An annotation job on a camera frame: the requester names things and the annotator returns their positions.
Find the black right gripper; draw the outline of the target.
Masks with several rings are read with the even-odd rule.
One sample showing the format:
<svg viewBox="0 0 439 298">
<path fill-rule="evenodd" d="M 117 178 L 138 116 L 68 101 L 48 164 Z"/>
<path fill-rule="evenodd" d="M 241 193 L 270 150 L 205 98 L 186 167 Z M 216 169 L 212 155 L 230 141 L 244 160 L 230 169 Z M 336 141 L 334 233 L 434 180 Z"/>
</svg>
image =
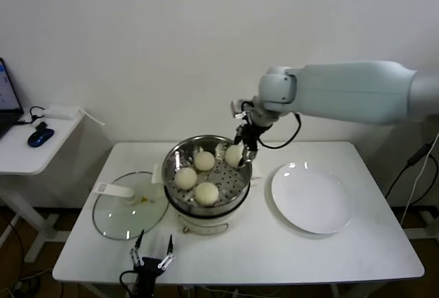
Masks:
<svg viewBox="0 0 439 298">
<path fill-rule="evenodd" d="M 253 124 L 246 123 L 237 127 L 234 144 L 242 143 L 244 145 L 239 161 L 240 168 L 246 167 L 255 160 L 258 150 L 258 139 L 262 134 L 263 127 Z"/>
</svg>

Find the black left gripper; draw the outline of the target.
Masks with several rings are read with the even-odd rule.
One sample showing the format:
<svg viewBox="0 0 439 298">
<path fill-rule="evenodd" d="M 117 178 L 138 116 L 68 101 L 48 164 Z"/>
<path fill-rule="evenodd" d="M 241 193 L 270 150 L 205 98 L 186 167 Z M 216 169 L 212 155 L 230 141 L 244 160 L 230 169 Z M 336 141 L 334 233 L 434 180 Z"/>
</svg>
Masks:
<svg viewBox="0 0 439 298">
<path fill-rule="evenodd" d="M 166 256 L 160 260 L 152 257 L 141 257 L 139 249 L 143 239 L 144 230 L 141 231 L 134 247 L 130 250 L 130 257 L 135 266 L 134 270 L 137 272 L 136 287 L 137 288 L 154 288 L 156 279 L 161 276 L 167 267 L 174 261 L 174 240 L 173 235 L 170 235 L 167 245 Z"/>
</svg>

